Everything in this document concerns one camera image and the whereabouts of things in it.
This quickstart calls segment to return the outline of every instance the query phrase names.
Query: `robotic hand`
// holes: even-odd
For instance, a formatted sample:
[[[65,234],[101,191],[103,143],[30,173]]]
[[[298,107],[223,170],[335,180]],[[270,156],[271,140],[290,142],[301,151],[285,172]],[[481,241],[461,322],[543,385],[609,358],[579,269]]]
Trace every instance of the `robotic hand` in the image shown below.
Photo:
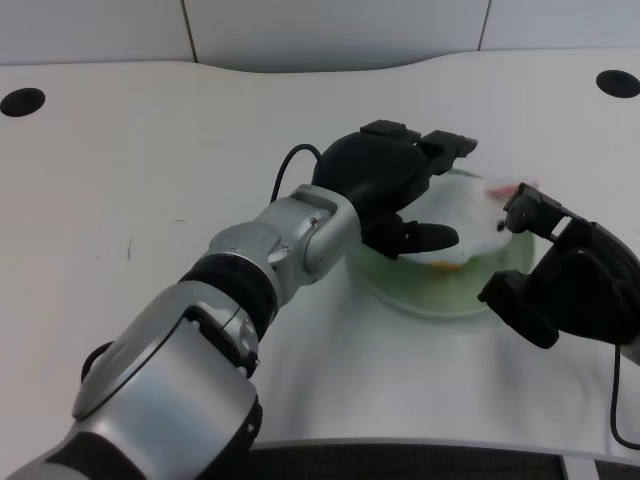
[[[553,243],[531,274],[497,272],[478,298],[541,348],[559,331],[621,345],[640,364],[640,263],[613,234],[521,184],[504,207],[506,227]],[[555,236],[560,221],[570,221]]]
[[[391,258],[455,245],[454,230],[405,224],[396,212],[475,146],[388,121],[335,142],[311,185],[216,235],[87,365],[67,436],[10,478],[226,476],[260,429],[248,378],[279,309],[361,239]]]

